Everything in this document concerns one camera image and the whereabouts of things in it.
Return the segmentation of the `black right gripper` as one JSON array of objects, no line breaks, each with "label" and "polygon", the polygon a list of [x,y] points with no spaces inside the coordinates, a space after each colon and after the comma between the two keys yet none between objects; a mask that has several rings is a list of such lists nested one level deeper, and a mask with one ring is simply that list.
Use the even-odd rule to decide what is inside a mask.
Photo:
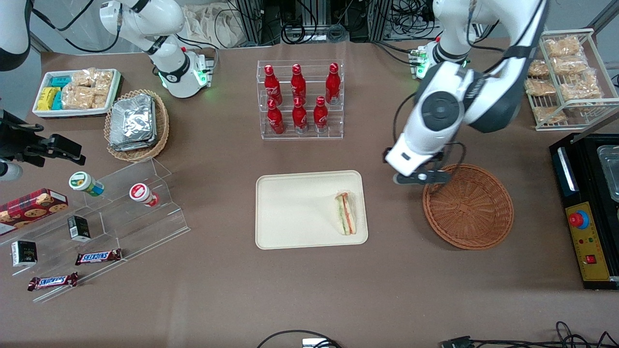
[{"label": "black right gripper", "polygon": [[40,154],[31,152],[29,148],[40,150],[40,141],[44,137],[37,133],[44,130],[42,125],[31,125],[14,116],[6,110],[1,110],[0,116],[0,158],[7,161],[21,161],[29,164],[44,164],[46,158],[71,161],[79,166],[86,164],[84,155],[72,156],[66,153],[81,153],[82,146],[75,141],[59,134],[51,134],[48,138],[48,150]]}]

